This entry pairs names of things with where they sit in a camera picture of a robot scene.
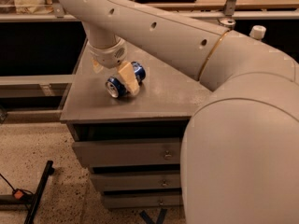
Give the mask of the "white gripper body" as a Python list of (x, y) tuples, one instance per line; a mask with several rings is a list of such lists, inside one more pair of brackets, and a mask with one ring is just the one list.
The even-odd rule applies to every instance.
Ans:
[(111, 69), (120, 65), (127, 56), (126, 42), (121, 38), (116, 45), (99, 49), (91, 44), (88, 44), (88, 48), (92, 55), (92, 58), (105, 68)]

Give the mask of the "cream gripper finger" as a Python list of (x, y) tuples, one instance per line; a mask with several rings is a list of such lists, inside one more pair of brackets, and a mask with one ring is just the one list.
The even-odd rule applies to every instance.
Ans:
[(92, 59), (92, 64), (93, 64), (93, 71), (94, 71), (95, 74), (100, 73), (100, 72), (103, 70), (103, 68), (104, 68), (104, 66), (101, 65), (101, 64), (100, 64), (98, 61), (96, 61), (95, 59)]
[(132, 95), (138, 95), (140, 88), (132, 65), (129, 62), (124, 61), (117, 67), (117, 71), (123, 81), (125, 88)]

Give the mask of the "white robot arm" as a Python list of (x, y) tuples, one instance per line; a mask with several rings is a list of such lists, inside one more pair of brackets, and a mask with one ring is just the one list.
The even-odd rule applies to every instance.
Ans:
[(129, 0), (59, 0), (211, 90), (181, 146), (188, 224), (299, 224), (298, 64), (223, 26)]

